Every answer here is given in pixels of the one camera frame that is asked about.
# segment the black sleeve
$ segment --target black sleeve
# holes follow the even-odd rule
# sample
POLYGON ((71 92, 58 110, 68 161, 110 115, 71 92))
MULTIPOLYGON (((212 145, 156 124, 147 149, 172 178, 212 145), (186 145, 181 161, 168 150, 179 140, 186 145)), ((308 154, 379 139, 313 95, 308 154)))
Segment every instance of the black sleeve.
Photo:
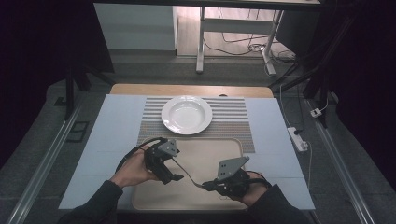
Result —
POLYGON ((278 185, 268 189, 247 211, 258 223, 310 223, 299 209, 288 202, 278 185))
POLYGON ((98 223, 107 217, 110 211, 116 209, 117 201, 121 195, 122 189, 107 180, 87 203, 61 217, 58 223, 98 223))

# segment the wooden tray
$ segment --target wooden tray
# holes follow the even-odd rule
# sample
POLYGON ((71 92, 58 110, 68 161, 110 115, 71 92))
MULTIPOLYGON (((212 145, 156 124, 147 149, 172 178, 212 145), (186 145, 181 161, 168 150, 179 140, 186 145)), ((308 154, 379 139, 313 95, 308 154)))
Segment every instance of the wooden tray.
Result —
MULTIPOLYGON (((241 144, 232 138, 179 138, 180 150, 175 160, 186 169, 198 184, 216 178, 219 161, 242 156, 241 144)), ((217 192, 195 187, 189 177, 173 161, 165 165, 173 174, 184 175, 179 181, 164 185, 148 181, 134 188, 132 205, 147 211, 220 211, 242 210, 245 205, 234 202, 217 192)))

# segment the wooden board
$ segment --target wooden board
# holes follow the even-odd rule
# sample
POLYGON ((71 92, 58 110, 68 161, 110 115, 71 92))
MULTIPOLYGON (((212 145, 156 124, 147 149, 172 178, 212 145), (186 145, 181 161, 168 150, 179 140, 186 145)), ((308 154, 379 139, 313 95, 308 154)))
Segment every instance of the wooden board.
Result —
POLYGON ((151 84, 115 84, 110 94, 126 95, 201 95, 234 97, 274 98, 266 87, 235 86, 190 86, 190 85, 151 85, 151 84))
MULTIPOLYGON (((217 177, 219 161, 242 156, 242 148, 236 139, 179 138, 180 150, 175 160, 198 184, 217 177)), ((165 165, 173 174, 184 175, 179 181, 164 185, 160 181, 148 181, 134 188, 132 205, 146 211, 235 211, 245 205, 195 187, 189 177, 173 161, 165 165)))

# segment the electrical outlet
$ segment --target electrical outlet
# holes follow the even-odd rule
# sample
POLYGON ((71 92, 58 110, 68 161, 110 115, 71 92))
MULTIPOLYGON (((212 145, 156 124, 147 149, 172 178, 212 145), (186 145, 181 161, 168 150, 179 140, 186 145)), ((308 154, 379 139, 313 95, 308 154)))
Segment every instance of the electrical outlet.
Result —
POLYGON ((311 110, 311 115, 312 117, 317 118, 321 115, 321 111, 319 110, 319 108, 316 108, 314 110, 311 110))
POLYGON ((295 134, 296 129, 294 127, 288 128, 288 132, 293 144, 296 146, 299 152, 305 152, 308 150, 308 144, 303 141, 299 134, 295 134))

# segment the ribbed gray mat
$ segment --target ribbed gray mat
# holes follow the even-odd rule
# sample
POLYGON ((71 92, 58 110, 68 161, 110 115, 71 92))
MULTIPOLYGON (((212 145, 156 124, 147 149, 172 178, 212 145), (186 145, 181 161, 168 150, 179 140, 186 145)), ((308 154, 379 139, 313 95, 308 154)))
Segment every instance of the ribbed gray mat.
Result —
MULTIPOLYGON (((169 131, 162 122, 161 112, 163 106, 172 97, 148 97, 145 104, 138 144, 151 137, 180 137, 179 134, 169 131)), ((209 126, 200 133, 189 137, 203 138, 235 138, 241 145, 243 152, 254 153, 253 139, 251 137, 248 112, 244 98, 203 98, 213 111, 213 119, 209 126)))

